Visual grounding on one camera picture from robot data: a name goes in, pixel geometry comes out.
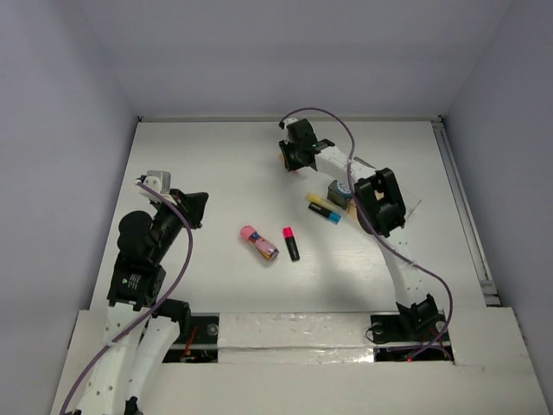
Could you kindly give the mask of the pink capped crayon tube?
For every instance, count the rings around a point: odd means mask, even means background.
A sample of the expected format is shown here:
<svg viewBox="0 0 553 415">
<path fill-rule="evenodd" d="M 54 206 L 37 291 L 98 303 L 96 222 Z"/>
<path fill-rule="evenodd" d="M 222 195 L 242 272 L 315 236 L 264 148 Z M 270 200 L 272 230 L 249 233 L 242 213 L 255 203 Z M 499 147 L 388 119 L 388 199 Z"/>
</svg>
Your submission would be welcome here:
<svg viewBox="0 0 553 415">
<path fill-rule="evenodd" d="M 241 239 L 254 248 L 266 261 L 272 261 L 277 258 L 279 251 L 277 247 L 265 239 L 252 226 L 244 226 L 240 230 Z"/>
</svg>

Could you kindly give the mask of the blue black highlighter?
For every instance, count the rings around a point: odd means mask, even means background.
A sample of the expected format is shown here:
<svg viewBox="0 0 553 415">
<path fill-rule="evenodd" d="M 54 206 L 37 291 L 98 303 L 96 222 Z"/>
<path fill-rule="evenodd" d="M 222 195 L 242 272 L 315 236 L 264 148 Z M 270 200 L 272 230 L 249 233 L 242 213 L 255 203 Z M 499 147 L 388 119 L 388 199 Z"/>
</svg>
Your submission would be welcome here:
<svg viewBox="0 0 553 415">
<path fill-rule="evenodd" d="M 341 216 L 339 214 L 317 203 L 310 202 L 308 209 L 334 224 L 338 224 L 341 220 Z"/>
</svg>

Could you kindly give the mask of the pink black highlighter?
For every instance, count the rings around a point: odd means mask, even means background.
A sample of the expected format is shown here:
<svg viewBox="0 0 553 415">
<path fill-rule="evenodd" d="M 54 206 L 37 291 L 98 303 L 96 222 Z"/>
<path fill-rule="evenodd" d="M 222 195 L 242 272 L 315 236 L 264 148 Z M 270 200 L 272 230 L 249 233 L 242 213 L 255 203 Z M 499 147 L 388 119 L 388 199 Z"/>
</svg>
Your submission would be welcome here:
<svg viewBox="0 0 553 415">
<path fill-rule="evenodd" d="M 283 228 L 283 238 L 287 250 L 289 252 L 289 257 L 292 262 L 299 261 L 301 256 L 299 253 L 298 245 L 296 243 L 296 237 L 291 227 Z"/>
</svg>

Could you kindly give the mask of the yellow highlighter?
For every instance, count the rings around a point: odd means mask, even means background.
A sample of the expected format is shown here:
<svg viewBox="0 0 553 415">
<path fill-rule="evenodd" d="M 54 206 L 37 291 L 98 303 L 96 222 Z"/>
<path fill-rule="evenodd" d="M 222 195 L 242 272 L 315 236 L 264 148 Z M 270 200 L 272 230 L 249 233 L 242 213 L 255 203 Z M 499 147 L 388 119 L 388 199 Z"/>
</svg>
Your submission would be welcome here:
<svg viewBox="0 0 553 415">
<path fill-rule="evenodd" d="M 329 209 L 329 210 L 335 209 L 335 206 L 334 206 L 333 203 L 331 203 L 330 201 L 320 197 L 319 195 L 307 193 L 306 194 L 306 200 L 309 201 L 310 203 L 315 203 L 315 204 L 317 204 L 321 207 L 324 207 L 326 209 Z"/>
</svg>

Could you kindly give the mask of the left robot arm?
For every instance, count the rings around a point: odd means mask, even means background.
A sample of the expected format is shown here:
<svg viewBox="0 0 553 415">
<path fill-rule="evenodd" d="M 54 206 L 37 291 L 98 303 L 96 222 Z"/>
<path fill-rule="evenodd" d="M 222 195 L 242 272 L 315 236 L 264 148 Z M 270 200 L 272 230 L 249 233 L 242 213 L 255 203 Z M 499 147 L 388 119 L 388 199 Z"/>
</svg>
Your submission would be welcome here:
<svg viewBox="0 0 553 415">
<path fill-rule="evenodd" d="M 103 346 L 70 389 L 84 388 L 75 414 L 140 413 L 165 355 L 191 331 L 188 303 L 162 290 L 162 260 L 181 231 L 201 226 L 208 194 L 140 188 L 156 213 L 132 211 L 118 224 Z"/>
</svg>

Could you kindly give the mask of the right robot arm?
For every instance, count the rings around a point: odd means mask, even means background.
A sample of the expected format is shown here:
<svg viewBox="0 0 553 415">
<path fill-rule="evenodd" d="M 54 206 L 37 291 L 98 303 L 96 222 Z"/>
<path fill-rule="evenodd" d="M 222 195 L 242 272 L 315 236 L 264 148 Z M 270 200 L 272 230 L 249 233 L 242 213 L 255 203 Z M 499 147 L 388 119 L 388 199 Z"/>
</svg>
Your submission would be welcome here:
<svg viewBox="0 0 553 415">
<path fill-rule="evenodd" d="M 409 257 L 407 208 L 393 171 L 355 161 L 354 146 L 345 153 L 332 141 L 318 139 L 305 118 L 286 118 L 279 128 L 286 134 L 279 142 L 286 170 L 311 168 L 347 184 L 358 222 L 378 242 L 390 273 L 400 335 L 406 342 L 437 342 L 443 336 L 435 326 L 441 315 L 423 283 L 423 270 Z"/>
</svg>

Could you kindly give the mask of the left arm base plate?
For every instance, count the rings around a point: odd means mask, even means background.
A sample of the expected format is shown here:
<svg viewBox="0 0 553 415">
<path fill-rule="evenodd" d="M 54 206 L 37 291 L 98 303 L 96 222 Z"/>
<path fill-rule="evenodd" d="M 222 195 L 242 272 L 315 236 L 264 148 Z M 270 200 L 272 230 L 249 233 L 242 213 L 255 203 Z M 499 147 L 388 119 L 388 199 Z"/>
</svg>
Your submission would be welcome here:
<svg viewBox="0 0 553 415">
<path fill-rule="evenodd" d="M 191 323 L 169 348 L 164 363 L 216 363 L 218 361 L 219 314 L 192 314 Z"/>
</svg>

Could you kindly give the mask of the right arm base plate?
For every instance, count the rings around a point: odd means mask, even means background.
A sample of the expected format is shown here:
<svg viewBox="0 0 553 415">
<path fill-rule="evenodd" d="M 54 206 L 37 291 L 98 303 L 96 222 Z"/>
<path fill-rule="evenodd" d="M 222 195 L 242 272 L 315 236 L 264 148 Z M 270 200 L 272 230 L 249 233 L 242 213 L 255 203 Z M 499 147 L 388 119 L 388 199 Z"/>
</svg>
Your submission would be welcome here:
<svg viewBox="0 0 553 415">
<path fill-rule="evenodd" d="M 373 353 L 376 362 L 409 362 L 409 361 L 454 361 L 453 349 L 448 333 L 434 341 L 420 354 L 411 356 L 430 341 L 434 340 L 443 329 L 445 316 L 428 327 L 414 334 L 409 334 L 402 327 L 399 315 L 372 315 L 371 324 L 365 331 L 365 338 L 374 345 Z"/>
</svg>

